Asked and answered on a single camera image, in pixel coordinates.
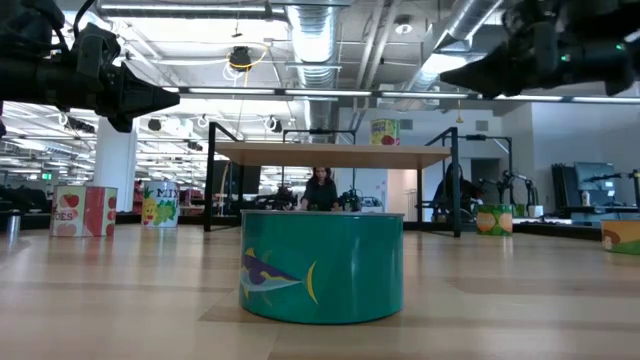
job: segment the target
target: teal cylindrical container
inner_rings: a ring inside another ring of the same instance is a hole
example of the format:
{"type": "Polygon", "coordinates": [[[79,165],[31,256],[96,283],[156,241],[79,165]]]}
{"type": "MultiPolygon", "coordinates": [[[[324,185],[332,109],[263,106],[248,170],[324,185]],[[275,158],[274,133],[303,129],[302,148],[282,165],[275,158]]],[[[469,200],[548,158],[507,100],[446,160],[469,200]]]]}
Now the teal cylindrical container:
{"type": "Polygon", "coordinates": [[[305,324],[398,312],[402,222],[401,214],[243,212],[240,305],[305,324]]]}

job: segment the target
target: wooden table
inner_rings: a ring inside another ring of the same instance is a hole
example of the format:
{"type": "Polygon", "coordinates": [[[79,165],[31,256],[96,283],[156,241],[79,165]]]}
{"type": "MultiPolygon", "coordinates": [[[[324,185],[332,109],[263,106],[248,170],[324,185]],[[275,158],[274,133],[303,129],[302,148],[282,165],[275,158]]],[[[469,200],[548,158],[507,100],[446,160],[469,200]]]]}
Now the wooden table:
{"type": "Polygon", "coordinates": [[[239,165],[424,169],[451,156],[441,146],[216,143],[216,152],[239,165]]]}

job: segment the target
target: white pillar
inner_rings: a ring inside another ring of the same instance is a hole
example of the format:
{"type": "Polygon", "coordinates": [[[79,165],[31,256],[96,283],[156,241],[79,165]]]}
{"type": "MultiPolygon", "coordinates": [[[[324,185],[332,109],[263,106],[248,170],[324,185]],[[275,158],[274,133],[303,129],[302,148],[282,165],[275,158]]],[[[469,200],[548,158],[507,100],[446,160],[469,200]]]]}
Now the white pillar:
{"type": "Polygon", "coordinates": [[[93,184],[118,189],[116,211],[133,209],[133,183],[136,176],[138,120],[131,133],[119,133],[109,120],[100,119],[93,184]]]}

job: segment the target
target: fish illustration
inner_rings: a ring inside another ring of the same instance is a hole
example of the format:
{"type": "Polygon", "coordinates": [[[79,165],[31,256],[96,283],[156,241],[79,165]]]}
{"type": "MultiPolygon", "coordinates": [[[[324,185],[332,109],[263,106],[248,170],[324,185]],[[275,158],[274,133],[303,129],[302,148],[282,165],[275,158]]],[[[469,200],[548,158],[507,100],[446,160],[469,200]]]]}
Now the fish illustration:
{"type": "Polygon", "coordinates": [[[309,296],[317,304],[318,300],[313,292],[313,269],[315,266],[316,263],[314,262],[307,272],[306,279],[300,280],[256,258],[253,248],[249,248],[242,256],[240,284],[242,284],[244,296],[247,299],[250,292],[264,293],[287,286],[304,284],[309,296]]]}

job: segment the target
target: wooden floor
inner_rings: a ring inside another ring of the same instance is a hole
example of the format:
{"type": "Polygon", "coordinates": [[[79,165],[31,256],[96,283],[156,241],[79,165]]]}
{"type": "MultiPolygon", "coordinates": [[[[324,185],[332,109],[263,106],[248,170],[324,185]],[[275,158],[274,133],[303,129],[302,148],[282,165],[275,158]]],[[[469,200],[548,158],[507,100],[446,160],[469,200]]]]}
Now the wooden floor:
{"type": "Polygon", "coordinates": [[[596,242],[405,235],[405,308],[356,326],[237,306],[239,232],[118,226],[0,240],[0,359],[640,359],[640,256],[596,242]]]}

